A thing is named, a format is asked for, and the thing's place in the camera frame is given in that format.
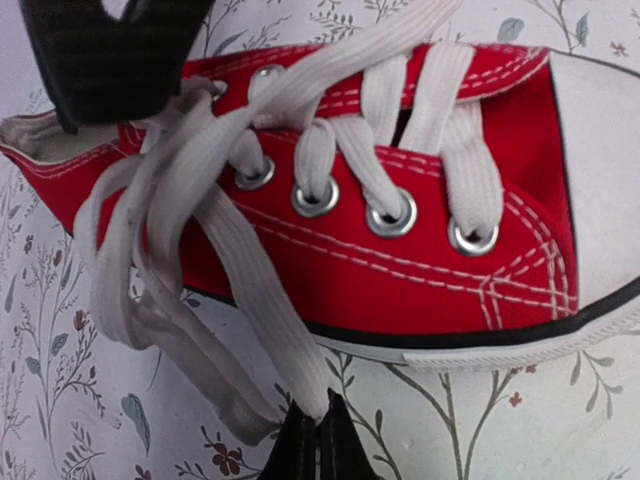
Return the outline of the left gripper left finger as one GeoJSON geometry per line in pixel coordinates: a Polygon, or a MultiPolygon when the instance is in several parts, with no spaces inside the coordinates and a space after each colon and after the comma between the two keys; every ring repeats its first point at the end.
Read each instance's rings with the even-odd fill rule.
{"type": "Polygon", "coordinates": [[[290,407],[260,480],[314,480],[318,427],[299,407],[290,407]]]}

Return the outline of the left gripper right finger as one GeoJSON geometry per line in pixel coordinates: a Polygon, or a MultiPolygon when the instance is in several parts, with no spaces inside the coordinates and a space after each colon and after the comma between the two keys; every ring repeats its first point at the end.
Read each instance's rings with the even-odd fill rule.
{"type": "Polygon", "coordinates": [[[377,480],[344,398],[328,391],[329,410],[319,425],[321,480],[377,480]]]}

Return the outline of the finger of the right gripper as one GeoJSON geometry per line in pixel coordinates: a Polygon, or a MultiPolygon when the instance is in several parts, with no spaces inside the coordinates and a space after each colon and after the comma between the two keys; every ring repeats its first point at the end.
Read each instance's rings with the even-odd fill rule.
{"type": "Polygon", "coordinates": [[[100,1],[20,4],[47,94],[64,132],[158,114],[179,90],[209,1],[129,1],[119,18],[100,1]]]}

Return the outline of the red sneaker with laces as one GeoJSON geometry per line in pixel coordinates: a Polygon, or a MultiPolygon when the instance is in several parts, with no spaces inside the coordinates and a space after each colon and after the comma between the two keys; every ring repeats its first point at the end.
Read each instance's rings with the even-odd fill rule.
{"type": "Polygon", "coordinates": [[[1,124],[61,223],[97,329],[159,348],[256,444],[277,410],[180,298],[235,305],[294,401],[324,348],[451,370],[567,355],[639,321],[639,76],[548,48],[430,42],[418,1],[328,45],[186,62],[151,117],[1,124]]]}

